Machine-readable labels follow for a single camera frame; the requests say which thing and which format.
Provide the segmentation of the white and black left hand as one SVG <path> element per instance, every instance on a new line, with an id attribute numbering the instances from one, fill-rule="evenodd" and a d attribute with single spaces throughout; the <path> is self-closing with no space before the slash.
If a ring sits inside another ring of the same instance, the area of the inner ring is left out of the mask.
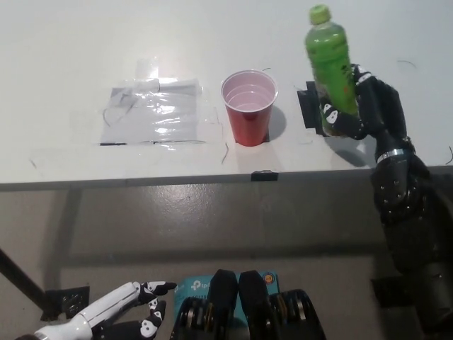
<path id="1" fill-rule="evenodd" d="M 142 339 L 153 339 L 164 320 L 165 302 L 159 297 L 176 288 L 166 281 L 129 282 L 91 303 L 64 324 L 45 326 L 37 339 L 92 339 L 95 331 L 129 309 L 148 305 L 150 315 L 139 323 Z"/>

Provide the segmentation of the black right hand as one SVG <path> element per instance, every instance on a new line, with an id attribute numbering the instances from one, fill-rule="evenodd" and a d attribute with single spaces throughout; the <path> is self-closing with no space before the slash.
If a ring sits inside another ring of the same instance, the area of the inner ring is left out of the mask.
<path id="1" fill-rule="evenodd" d="M 329 99 L 321 98 L 320 113 L 327 126 L 354 140 L 373 137 L 376 159 L 394 149 L 409 149 L 398 91 L 358 64 L 352 64 L 351 69 L 357 113 L 342 112 Z"/>

